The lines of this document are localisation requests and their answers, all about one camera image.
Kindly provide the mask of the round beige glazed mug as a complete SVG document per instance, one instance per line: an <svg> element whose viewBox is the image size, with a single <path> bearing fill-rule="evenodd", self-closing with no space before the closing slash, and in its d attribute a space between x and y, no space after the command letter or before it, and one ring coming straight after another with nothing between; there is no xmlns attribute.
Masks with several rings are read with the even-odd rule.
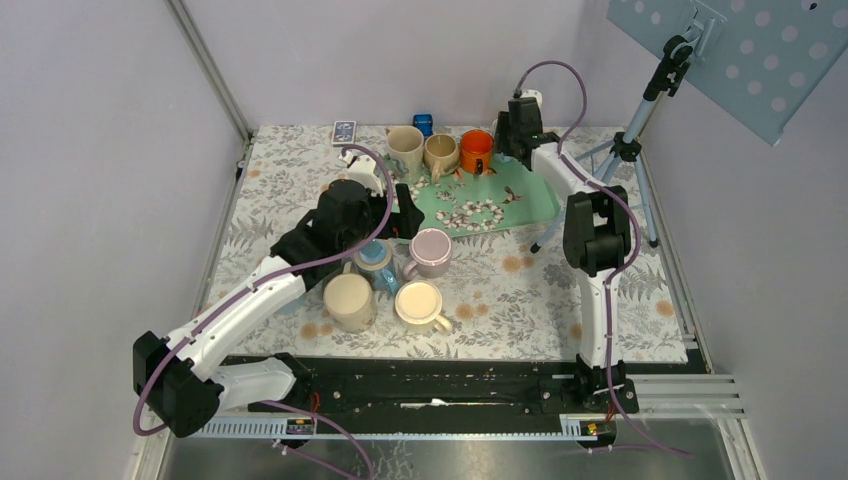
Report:
<svg viewBox="0 0 848 480"><path fill-rule="evenodd" d="M459 167L459 144L448 134L433 134L424 143L425 166L430 172L432 183L454 173Z"/></svg>

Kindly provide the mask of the lilac mug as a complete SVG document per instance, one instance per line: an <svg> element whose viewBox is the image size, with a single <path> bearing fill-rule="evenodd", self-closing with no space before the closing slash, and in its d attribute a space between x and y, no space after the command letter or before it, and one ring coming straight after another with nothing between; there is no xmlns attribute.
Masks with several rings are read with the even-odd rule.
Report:
<svg viewBox="0 0 848 480"><path fill-rule="evenodd" d="M411 260L402 269L406 280L420 276L436 279L444 276L450 267L453 243L450 236L438 228L420 230L409 242Z"/></svg>

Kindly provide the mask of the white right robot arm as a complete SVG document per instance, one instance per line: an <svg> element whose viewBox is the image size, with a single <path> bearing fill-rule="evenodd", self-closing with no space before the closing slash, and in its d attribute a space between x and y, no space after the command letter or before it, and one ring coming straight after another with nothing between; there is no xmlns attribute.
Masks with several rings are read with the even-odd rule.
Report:
<svg viewBox="0 0 848 480"><path fill-rule="evenodd" d="M594 178L563 150L557 134L544 130L536 97L515 94L495 126L497 152L542 176L565 203L562 248L576 272L583 336L563 393L589 412L636 413L618 332L619 277L638 250L627 194Z"/></svg>

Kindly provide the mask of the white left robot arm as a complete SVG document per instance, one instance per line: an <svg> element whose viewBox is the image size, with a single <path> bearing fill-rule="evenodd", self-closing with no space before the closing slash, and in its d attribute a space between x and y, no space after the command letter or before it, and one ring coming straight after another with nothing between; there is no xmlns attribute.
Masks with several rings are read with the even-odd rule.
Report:
<svg viewBox="0 0 848 480"><path fill-rule="evenodd" d="M171 333L148 331L135 340L135 432L149 433L141 425L144 408L162 428L184 438L228 408L265 400L288 411L304 407L311 387L283 361L226 367L224 359L260 322L316 287L344 259L374 239L411 239L424 218L406 184L378 193L355 180L332 182L233 291Z"/></svg>

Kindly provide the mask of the beige seahorse print mug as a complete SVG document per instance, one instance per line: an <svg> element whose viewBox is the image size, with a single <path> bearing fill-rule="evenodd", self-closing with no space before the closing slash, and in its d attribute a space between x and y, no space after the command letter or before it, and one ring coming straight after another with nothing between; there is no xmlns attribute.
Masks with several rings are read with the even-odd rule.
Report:
<svg viewBox="0 0 848 480"><path fill-rule="evenodd" d="M422 175L424 136L414 126L386 128L386 146L395 179L415 183Z"/></svg>

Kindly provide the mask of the orange mug with black handle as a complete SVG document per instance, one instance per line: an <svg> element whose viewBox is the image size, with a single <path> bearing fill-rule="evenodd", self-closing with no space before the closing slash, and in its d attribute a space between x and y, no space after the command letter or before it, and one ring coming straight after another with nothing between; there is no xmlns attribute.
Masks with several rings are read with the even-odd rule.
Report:
<svg viewBox="0 0 848 480"><path fill-rule="evenodd" d="M486 175L494 150L493 137L484 130L464 133L460 139L460 168L473 175Z"/></svg>

